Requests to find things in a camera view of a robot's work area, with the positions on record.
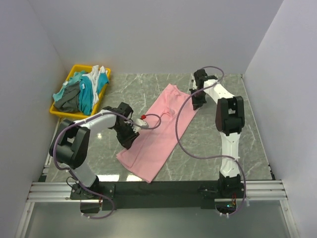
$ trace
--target metal frame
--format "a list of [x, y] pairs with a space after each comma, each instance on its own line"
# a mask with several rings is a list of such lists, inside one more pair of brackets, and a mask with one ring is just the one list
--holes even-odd
[[299, 232], [296, 226], [295, 219], [293, 217], [292, 211], [290, 209], [288, 201], [282, 200], [280, 201], [283, 215], [285, 218], [286, 226], [288, 228], [288, 232], [291, 238], [299, 238]]
[[[71, 187], [69, 187], [65, 182], [32, 183], [15, 237], [23, 238], [25, 236], [36, 202], [99, 202], [97, 199], [70, 200], [70, 194]], [[215, 201], [226, 200], [229, 199], [216, 199]], [[291, 238], [298, 238], [298, 231], [287, 200], [287, 195], [281, 180], [247, 181], [247, 204], [249, 204], [249, 201], [280, 201]]]

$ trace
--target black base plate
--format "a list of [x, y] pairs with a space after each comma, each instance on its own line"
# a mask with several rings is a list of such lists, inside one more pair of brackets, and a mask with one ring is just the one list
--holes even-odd
[[[110, 197], [116, 209], [127, 208], [172, 208], [201, 207], [215, 209], [217, 198], [224, 197], [218, 192], [218, 181], [155, 181], [147, 182], [100, 182], [100, 192]], [[70, 199], [98, 199], [83, 192], [74, 184]], [[236, 198], [243, 197], [243, 191], [235, 191]], [[112, 205], [104, 200], [102, 210], [111, 210]]]

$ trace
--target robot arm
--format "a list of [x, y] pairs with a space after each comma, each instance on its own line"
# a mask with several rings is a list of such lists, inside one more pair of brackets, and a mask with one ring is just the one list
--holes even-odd
[[[197, 70], [194, 73], [194, 78], [195, 81], [191, 93], [217, 83], [217, 78], [215, 76], [207, 76], [204, 69]], [[206, 94], [210, 95], [217, 103], [215, 124], [221, 136], [222, 154], [239, 159], [239, 138], [245, 124], [243, 98], [234, 96], [221, 84], [217, 83], [214, 87], [192, 97], [194, 109], [206, 103]], [[220, 180], [226, 179], [228, 183], [231, 183], [230, 180], [233, 181], [234, 178], [237, 178], [240, 183], [238, 165], [232, 159], [222, 158]]]
[[[116, 112], [126, 118], [131, 118], [133, 114], [132, 108], [126, 103], [121, 103], [118, 108], [106, 107], [98, 114], [102, 115], [106, 112]], [[96, 136], [98, 132], [105, 128], [114, 129], [117, 132], [117, 139], [120, 144], [124, 148], [129, 149], [133, 141], [139, 136], [138, 131], [140, 128], [113, 114], [103, 115], [102, 117], [94, 115], [93, 117], [96, 118], [87, 123], [72, 127], [62, 135], [61, 140], [57, 144], [56, 159], [59, 163], [67, 165], [85, 187], [96, 191], [98, 190], [99, 179], [85, 161], [89, 139]], [[54, 144], [62, 130], [74, 123], [86, 120], [87, 119], [77, 121], [63, 120], [51, 144], [50, 155], [53, 155]], [[135, 123], [144, 127], [148, 126], [147, 123], [141, 119], [136, 119]]]

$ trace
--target marble table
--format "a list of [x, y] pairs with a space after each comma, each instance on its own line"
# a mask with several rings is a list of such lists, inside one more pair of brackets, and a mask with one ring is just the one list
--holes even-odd
[[[192, 77], [190, 73], [115, 74], [111, 77], [100, 109], [105, 106], [117, 107], [121, 102], [126, 102], [134, 110], [134, 116], [139, 117], [147, 111], [169, 83], [189, 93]], [[241, 75], [226, 75], [222, 85], [232, 94], [244, 98], [245, 126], [240, 137], [239, 161], [247, 180], [272, 179]], [[221, 153], [221, 139], [214, 122], [215, 112], [216, 104], [207, 96], [207, 103], [196, 113], [181, 139], [184, 147], [191, 153], [199, 156]], [[117, 160], [116, 154], [121, 150], [114, 130], [104, 129], [98, 136], [91, 138], [86, 160], [100, 180], [140, 180]], [[217, 180], [220, 165], [221, 158], [197, 160], [186, 155], [177, 145], [155, 180]], [[51, 163], [46, 181], [64, 182], [68, 176], [68, 173], [58, 171]]]

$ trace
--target clothes pile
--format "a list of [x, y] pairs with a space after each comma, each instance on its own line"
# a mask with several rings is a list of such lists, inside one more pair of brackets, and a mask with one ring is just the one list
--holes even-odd
[[99, 101], [99, 94], [109, 83], [105, 67], [95, 65], [90, 73], [75, 72], [74, 76], [63, 83], [61, 90], [53, 94], [55, 107], [60, 112], [91, 115], [94, 105]]

